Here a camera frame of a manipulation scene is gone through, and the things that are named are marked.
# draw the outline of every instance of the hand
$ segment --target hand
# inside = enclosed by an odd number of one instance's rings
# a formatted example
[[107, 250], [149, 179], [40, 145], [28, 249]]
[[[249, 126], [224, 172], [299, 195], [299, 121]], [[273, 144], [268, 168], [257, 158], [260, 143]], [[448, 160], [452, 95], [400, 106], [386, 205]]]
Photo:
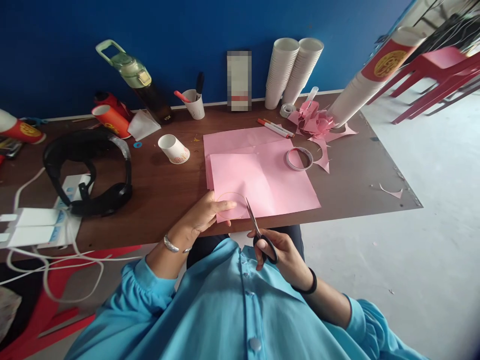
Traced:
[[[314, 278], [290, 236], [268, 229], [260, 229], [260, 232], [263, 235], [266, 235], [275, 246], [278, 255], [278, 263], [276, 264], [276, 267], [283, 278], [295, 288], [304, 291], [309, 290], [314, 283]], [[253, 238], [255, 234], [256, 232], [253, 230], [247, 234], [247, 236]], [[255, 245], [255, 255], [258, 262], [256, 266], [257, 271], [262, 270], [264, 267], [262, 252], [272, 259], [275, 257], [274, 252], [268, 243], [263, 239], [258, 240]]]
[[[216, 202], [215, 193], [209, 191], [174, 225], [171, 232], [175, 232], [175, 229], [181, 229], [189, 238], [193, 238], [189, 240], [194, 240], [200, 233], [214, 224], [217, 213], [233, 209], [236, 206], [237, 203], [235, 201]], [[232, 225], [230, 220], [226, 224], [228, 226]]]

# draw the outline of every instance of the headphone ear cup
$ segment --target headphone ear cup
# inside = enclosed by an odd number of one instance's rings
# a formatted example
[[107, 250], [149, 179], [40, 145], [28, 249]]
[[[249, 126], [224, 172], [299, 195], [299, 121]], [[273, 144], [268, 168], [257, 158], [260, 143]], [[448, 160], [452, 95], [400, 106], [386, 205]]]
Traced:
[[132, 185], [118, 182], [94, 199], [72, 201], [70, 212], [78, 216], [108, 216], [125, 205], [131, 197]]

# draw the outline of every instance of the gray floor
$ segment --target gray floor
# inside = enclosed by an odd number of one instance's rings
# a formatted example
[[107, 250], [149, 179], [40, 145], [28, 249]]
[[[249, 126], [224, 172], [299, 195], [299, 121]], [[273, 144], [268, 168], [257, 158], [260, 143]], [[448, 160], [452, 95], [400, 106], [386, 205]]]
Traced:
[[[377, 304], [406, 344], [432, 359], [470, 359], [480, 338], [480, 97], [389, 124], [428, 85], [423, 80], [362, 109], [424, 209], [302, 225], [305, 256], [338, 290]], [[250, 242], [245, 233], [233, 237]], [[80, 305], [83, 313], [115, 288], [121, 267], [106, 266], [98, 291]], [[77, 273], [66, 296], [87, 294], [97, 271]], [[63, 359], [76, 336], [29, 359]]]

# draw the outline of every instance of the silver bracelet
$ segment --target silver bracelet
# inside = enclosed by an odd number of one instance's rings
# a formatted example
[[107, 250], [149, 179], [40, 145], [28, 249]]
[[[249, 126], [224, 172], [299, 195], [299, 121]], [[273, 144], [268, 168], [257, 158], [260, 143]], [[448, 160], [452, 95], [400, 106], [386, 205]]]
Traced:
[[[163, 237], [163, 243], [165, 244], [166, 248], [168, 250], [170, 250], [172, 253], [178, 253], [180, 251], [180, 249], [178, 247], [176, 247], [175, 245], [173, 245], [170, 241], [169, 241], [169, 237], [167, 235], [165, 235]], [[191, 247], [189, 247], [188, 249], [185, 249], [182, 251], [182, 253], [186, 254], [188, 253], [190, 250], [192, 250]]]

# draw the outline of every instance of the light blue blouse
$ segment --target light blue blouse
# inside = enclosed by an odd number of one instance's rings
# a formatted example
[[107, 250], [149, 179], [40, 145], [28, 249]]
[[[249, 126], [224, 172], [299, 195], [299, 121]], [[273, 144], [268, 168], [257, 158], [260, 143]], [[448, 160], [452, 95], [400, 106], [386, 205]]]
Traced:
[[175, 280], [131, 262], [66, 359], [425, 359], [372, 303], [349, 298], [344, 330], [321, 321], [275, 266], [256, 266], [252, 247], [227, 238], [175, 293]]

